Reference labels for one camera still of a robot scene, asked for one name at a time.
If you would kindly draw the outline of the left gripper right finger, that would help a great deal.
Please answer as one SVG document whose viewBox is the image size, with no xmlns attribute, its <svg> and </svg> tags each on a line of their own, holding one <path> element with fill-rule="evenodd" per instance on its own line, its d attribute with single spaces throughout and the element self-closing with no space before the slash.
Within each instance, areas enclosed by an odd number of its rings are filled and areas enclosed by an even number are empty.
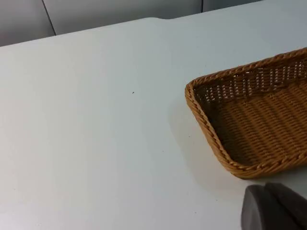
<svg viewBox="0 0 307 230">
<path fill-rule="evenodd" d="M 285 209 L 301 230 L 307 229 L 307 199 L 282 183 L 266 183 L 264 186 Z"/>
</svg>

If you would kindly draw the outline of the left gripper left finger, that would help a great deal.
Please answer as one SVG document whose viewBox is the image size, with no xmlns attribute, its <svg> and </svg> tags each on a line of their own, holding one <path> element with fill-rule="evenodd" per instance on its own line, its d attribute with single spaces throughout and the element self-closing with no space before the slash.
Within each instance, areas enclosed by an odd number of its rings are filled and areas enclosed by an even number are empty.
<svg viewBox="0 0 307 230">
<path fill-rule="evenodd" d="M 264 186 L 254 184 L 245 189 L 241 229 L 294 230 L 295 222 Z"/>
</svg>

